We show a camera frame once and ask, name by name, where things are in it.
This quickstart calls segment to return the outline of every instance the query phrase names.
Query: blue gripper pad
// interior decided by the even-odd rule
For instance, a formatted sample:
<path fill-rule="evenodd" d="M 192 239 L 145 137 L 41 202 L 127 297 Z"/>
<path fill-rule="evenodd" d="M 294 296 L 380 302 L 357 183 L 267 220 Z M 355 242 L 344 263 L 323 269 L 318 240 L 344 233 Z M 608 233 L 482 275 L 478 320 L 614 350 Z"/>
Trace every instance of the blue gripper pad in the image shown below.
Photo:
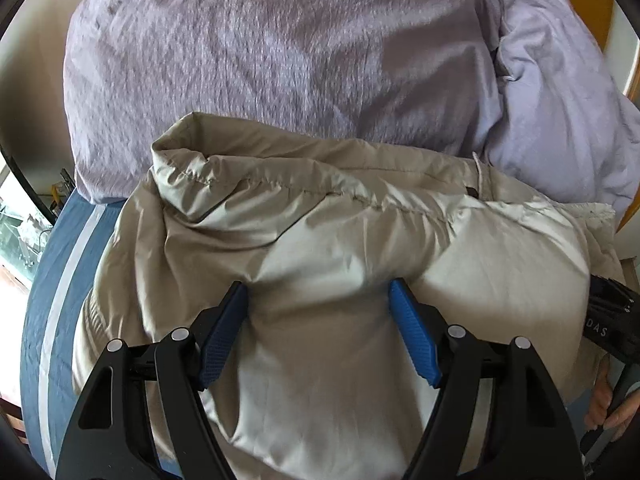
<path fill-rule="evenodd" d="M 415 300 L 403 280 L 389 283 L 389 310 L 420 377 L 436 387 L 442 378 L 436 344 L 415 310 Z"/>
<path fill-rule="evenodd" d="M 205 388 L 220 377 L 240 326 L 247 316 L 248 307 L 249 293 L 246 285 L 242 283 L 228 301 L 218 307 L 224 310 L 200 349 L 201 367 L 198 378 Z"/>

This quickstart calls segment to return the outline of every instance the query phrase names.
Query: white stripe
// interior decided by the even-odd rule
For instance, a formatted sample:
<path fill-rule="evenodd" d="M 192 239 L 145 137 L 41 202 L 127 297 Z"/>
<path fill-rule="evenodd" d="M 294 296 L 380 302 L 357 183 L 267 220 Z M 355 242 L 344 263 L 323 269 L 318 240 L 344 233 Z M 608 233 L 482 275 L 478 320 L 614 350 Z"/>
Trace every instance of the white stripe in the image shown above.
<path fill-rule="evenodd" d="M 62 305 L 65 303 L 66 293 L 69 290 L 71 278 L 76 272 L 78 261 L 84 252 L 91 234 L 98 225 L 102 213 L 106 206 L 97 205 L 91 215 L 84 224 L 76 244 L 66 261 L 65 270 L 62 272 L 58 288 L 51 301 L 51 310 L 47 318 L 47 325 L 44 329 L 44 337 L 42 338 L 42 350 L 40 351 L 40 375 L 38 377 L 38 418 L 40 419 L 40 436 L 42 438 L 42 449 L 44 450 L 44 458 L 47 462 L 47 469 L 52 478 L 56 477 L 56 463 L 53 460 L 53 452 L 51 450 L 51 437 L 49 434 L 49 367 L 51 365 L 51 351 L 53 349 L 53 341 L 58 329 L 58 320 L 62 311 Z"/>

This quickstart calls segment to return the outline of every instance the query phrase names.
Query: human hand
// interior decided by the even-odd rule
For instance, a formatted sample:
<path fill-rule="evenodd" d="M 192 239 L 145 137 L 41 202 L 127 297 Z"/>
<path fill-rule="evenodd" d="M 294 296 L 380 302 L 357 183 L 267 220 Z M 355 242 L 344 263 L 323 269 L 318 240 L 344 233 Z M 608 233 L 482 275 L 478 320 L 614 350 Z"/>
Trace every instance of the human hand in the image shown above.
<path fill-rule="evenodd" d="M 609 355 L 605 355 L 598 367 L 598 377 L 593 385 L 593 393 L 589 403 L 589 411 L 584 417 L 587 430 L 596 430 L 603 426 L 605 430 L 618 427 L 612 441 L 619 439 L 628 428 L 636 411 L 640 408 L 640 390 L 634 391 L 618 408 L 607 417 L 607 409 L 611 404 L 613 392 L 607 375 L 609 373 Z"/>

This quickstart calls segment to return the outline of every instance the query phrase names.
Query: pillow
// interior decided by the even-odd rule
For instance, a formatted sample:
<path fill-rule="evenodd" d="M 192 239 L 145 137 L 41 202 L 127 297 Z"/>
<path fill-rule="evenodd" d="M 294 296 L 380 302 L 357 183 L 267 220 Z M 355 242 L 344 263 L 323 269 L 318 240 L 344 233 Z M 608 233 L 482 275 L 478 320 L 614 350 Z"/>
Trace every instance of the pillow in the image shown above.
<path fill-rule="evenodd" d="M 568 0 L 502 4 L 505 113 L 485 160 L 558 202 L 611 204 L 620 220 L 640 182 L 640 112 Z"/>
<path fill-rule="evenodd" d="M 498 0 L 84 0 L 65 110 L 79 192 L 126 198 L 200 110 L 471 156 L 501 116 Z"/>

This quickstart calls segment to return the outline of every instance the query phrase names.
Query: bed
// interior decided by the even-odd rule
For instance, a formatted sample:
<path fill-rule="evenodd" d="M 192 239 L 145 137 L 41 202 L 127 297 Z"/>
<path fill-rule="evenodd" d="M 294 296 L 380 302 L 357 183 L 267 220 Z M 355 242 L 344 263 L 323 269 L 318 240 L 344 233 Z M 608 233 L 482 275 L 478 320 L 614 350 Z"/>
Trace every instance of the bed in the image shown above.
<path fill-rule="evenodd" d="M 30 5 L 33 12 L 34 1 Z M 63 55 L 61 52 L 53 54 L 58 57 Z M 36 57 L 40 59 L 42 51 L 38 52 Z M 50 86 L 51 79 L 45 79 L 48 79 L 45 86 Z M 33 79 L 26 83 L 26 87 L 29 87 L 27 94 L 34 94 L 36 86 Z M 51 158 L 44 155 L 47 147 L 54 146 L 58 154 L 65 153 L 65 150 L 68 153 L 68 140 L 60 134 L 61 130 L 66 131 L 65 118 L 60 111 L 62 86 L 55 83 L 50 89 L 53 95 L 57 95 L 54 99 L 57 103 L 50 102 L 41 106 L 47 107 L 49 111 L 52 111 L 56 104 L 58 108 L 50 115 L 48 144 L 38 142 L 40 160 L 36 158 L 31 168 L 27 166 L 27 170 L 32 171 L 35 182 L 38 179 L 46 182 L 48 179 L 46 171 L 35 169 L 40 162 L 44 164 L 44 168 L 50 166 Z M 14 125 L 21 123 L 20 126 L 36 126 L 36 120 L 25 115 L 14 118 Z M 33 128 L 28 129 L 33 135 Z M 20 150 L 15 153 L 18 158 L 26 158 L 25 154 L 26 152 L 21 153 Z M 71 161 L 68 155 L 61 155 L 60 158 L 65 156 L 65 165 L 69 165 Z M 57 171 L 58 166 L 56 163 L 56 167 L 49 170 Z M 66 424 L 76 400 L 70 379 L 76 320 L 82 301 L 92 286 L 95 269 L 113 232 L 122 204 L 114 202 L 93 205 L 77 192 L 74 193 L 56 222 L 33 283 L 20 362 L 22 412 L 31 452 L 37 462 L 52 476 L 55 473 Z M 577 431 L 580 431 L 581 426 L 579 413 L 584 412 L 586 399 L 588 394 L 583 396 L 574 409 L 578 414 L 575 417 Z M 176 471 L 175 464 L 166 464 L 166 468 Z"/>

